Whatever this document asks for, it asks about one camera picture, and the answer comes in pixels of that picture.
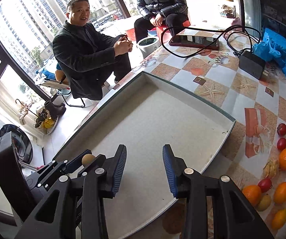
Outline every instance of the screw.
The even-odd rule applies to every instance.
[[[229,178],[227,175],[223,175],[223,176],[221,177],[221,180],[222,180],[223,182],[229,182],[229,181],[230,181],[230,178]]]
[[[66,175],[62,175],[60,178],[59,178],[59,181],[60,182],[66,182],[68,180],[68,177]]]
[[[186,169],[184,170],[184,172],[185,172],[186,174],[192,174],[192,173],[194,172],[194,170],[193,170],[192,168],[186,168]]]
[[[95,170],[95,173],[96,174],[102,174],[102,173],[104,173],[104,169],[103,168],[97,168],[96,170]]]

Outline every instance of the tree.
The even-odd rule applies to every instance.
[[[133,2],[133,0],[129,0],[129,6],[135,7],[135,3]]]
[[[27,85],[22,83],[19,85],[19,90],[24,94],[26,91],[26,87]]]
[[[57,27],[54,27],[51,31],[53,35],[55,36],[59,32],[59,29]]]
[[[131,10],[129,10],[129,13],[131,16],[139,15],[139,11],[136,8],[132,8]]]
[[[32,49],[30,52],[30,57],[39,65],[39,67],[43,67],[43,60],[41,58],[41,51],[40,51],[40,46],[35,47]]]
[[[90,11],[90,16],[93,20],[96,20],[98,18],[98,13],[97,12],[93,12],[93,11]]]

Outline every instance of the white tray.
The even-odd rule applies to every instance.
[[[162,147],[200,173],[223,145],[235,119],[207,100],[173,83],[141,72],[114,94],[67,141],[55,160],[73,159],[85,149],[114,156],[127,148],[120,190],[104,199],[110,239],[143,228],[176,199],[170,193]]]

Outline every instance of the table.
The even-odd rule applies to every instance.
[[[219,35],[219,33],[189,29],[180,34],[209,37]],[[248,47],[249,40],[246,36],[234,34],[230,44],[236,49],[242,49],[245,46]],[[180,55],[188,55],[196,51],[194,48],[170,47],[168,44],[166,47]],[[145,67],[151,60],[154,64]],[[276,128],[281,122],[286,124],[286,78],[278,68],[270,64],[267,64],[267,68],[271,74],[265,81],[258,81],[238,68],[238,58],[233,55],[224,38],[220,38],[219,51],[205,50],[200,55],[188,59],[176,57],[160,47],[145,58],[140,67],[133,69],[121,80],[89,113],[78,128],[136,74],[141,71],[150,72],[202,96],[237,120],[229,138],[204,174],[215,178],[226,174],[242,189],[244,186],[257,184],[262,178],[262,171],[267,161],[278,157],[279,151],[276,144],[279,136]],[[249,113],[245,114],[245,108],[254,109],[254,113],[253,110],[247,110]],[[257,126],[261,127],[256,137],[260,143],[255,145],[251,127],[257,128]],[[284,181],[286,181],[286,172],[280,171],[279,175],[272,179],[273,188],[268,191],[268,194],[272,196],[277,185]],[[207,208],[209,237],[211,237],[214,230],[210,200]],[[271,229],[271,221],[275,213],[283,208],[286,208],[286,202],[280,206],[272,202],[267,210],[259,212],[275,238],[286,238],[286,223],[279,230]],[[179,234],[172,233],[179,231],[179,229],[175,231],[175,227],[182,226],[183,209],[184,201],[178,201],[167,213],[131,237],[178,238]]]

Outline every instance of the black box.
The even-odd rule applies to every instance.
[[[264,71],[265,64],[265,60],[245,50],[239,58],[238,66],[256,79],[259,79]]]

